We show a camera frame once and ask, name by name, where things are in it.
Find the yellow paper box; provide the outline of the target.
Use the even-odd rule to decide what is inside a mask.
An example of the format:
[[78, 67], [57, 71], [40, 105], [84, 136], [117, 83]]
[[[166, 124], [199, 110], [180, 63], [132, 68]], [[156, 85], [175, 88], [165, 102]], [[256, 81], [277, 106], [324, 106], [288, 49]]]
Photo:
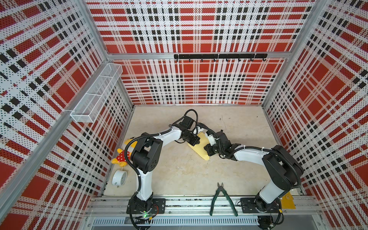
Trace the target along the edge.
[[200, 137], [200, 143], [196, 144], [195, 146], [192, 146], [188, 143], [188, 146], [193, 149], [201, 158], [208, 161], [210, 157], [204, 147], [209, 144], [209, 140], [203, 132], [200, 132], [198, 136]]

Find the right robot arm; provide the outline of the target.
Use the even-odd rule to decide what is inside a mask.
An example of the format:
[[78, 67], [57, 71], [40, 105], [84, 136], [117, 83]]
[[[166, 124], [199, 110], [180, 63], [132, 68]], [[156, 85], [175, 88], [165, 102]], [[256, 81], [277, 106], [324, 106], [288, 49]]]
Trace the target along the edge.
[[266, 213], [271, 204], [286, 193], [301, 186], [302, 166], [280, 145], [270, 149], [232, 144], [223, 131], [214, 132], [204, 124], [194, 128], [194, 134], [205, 133], [209, 141], [204, 147], [208, 156], [219, 155], [222, 159], [250, 162], [266, 168], [271, 181], [256, 195], [254, 203], [260, 213]]

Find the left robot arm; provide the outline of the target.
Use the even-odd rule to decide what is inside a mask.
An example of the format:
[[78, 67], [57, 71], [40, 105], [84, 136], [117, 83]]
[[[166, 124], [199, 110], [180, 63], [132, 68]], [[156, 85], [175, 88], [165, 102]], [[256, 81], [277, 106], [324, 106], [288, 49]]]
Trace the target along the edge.
[[142, 133], [128, 142], [124, 155], [128, 165], [137, 174], [138, 185], [129, 201], [129, 214], [133, 209], [148, 213], [153, 207], [152, 172], [159, 162], [162, 148], [178, 140], [194, 147], [200, 143], [199, 132], [198, 113], [189, 109], [167, 130], [154, 134]]

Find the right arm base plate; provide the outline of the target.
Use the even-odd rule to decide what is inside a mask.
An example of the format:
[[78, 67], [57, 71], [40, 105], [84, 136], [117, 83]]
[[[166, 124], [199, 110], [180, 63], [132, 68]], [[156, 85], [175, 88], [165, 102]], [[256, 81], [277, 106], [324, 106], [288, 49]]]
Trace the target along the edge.
[[259, 197], [255, 198], [241, 198], [242, 212], [245, 214], [251, 213], [278, 213], [282, 208], [279, 199], [274, 200], [268, 204]]

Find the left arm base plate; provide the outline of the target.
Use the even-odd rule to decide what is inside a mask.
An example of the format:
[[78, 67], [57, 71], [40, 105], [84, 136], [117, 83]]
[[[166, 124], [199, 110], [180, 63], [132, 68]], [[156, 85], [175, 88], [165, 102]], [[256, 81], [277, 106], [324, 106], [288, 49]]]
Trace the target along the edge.
[[138, 198], [130, 199], [126, 209], [127, 214], [163, 214], [165, 212], [165, 198], [149, 198], [147, 201]]

